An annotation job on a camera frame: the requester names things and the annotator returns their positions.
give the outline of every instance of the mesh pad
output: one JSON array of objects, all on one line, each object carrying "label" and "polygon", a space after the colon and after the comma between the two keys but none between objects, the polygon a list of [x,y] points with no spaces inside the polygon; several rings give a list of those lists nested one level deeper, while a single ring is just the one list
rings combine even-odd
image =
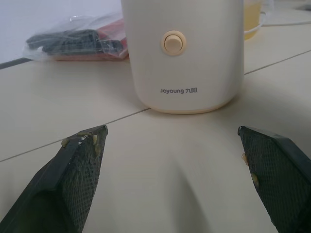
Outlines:
[{"label": "mesh pad", "polygon": [[64,140],[4,217],[0,233],[81,233],[96,191],[107,133],[106,126],[99,126]]},{"label": "mesh pad", "polygon": [[289,139],[239,128],[256,191],[279,233],[311,232],[311,161]]}]

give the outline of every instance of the appliance base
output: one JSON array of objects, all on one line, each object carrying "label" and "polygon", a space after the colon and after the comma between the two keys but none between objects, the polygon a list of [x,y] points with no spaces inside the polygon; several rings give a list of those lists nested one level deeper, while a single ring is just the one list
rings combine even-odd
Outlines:
[{"label": "appliance base", "polygon": [[225,105],[227,105],[229,102],[232,101],[232,99],[233,98],[231,98],[230,100],[228,100],[224,103],[218,104],[212,108],[204,108],[204,109],[196,109],[196,110],[166,110],[166,109],[159,109],[159,108],[150,106],[144,102],[143,102],[143,104],[146,105],[147,107],[157,111],[157,112],[168,113],[168,114],[184,114],[185,115],[185,114],[201,114],[201,113],[208,113],[208,112],[215,111],[215,110],[222,108]]}]

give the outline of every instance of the yellow liquid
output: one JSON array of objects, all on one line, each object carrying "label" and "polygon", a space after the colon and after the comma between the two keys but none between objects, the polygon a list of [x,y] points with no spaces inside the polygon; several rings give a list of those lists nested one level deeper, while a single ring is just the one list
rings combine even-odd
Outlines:
[{"label": "yellow liquid", "polygon": [[[261,2],[244,6],[244,31],[249,31],[259,25]],[[247,40],[253,37],[257,31],[244,35]]]}]

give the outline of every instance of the white wall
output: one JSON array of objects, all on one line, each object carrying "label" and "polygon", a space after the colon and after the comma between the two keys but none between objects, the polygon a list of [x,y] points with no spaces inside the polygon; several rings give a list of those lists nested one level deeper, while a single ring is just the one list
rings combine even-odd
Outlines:
[{"label": "white wall", "polygon": [[0,63],[21,58],[25,40],[38,29],[69,16],[118,10],[120,0],[0,0]]}]

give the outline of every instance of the dark table edge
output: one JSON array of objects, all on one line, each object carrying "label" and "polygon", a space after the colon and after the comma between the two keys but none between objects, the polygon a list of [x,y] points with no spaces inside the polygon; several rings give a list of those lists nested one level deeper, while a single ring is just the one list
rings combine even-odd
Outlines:
[{"label": "dark table edge", "polygon": [[13,67],[13,66],[20,65],[20,64],[23,64],[23,63],[29,62],[29,61],[32,61],[32,60],[28,59],[28,58],[19,58],[19,59],[12,60],[12,61],[9,61],[9,62],[0,63],[0,69],[5,69],[5,68]]}]

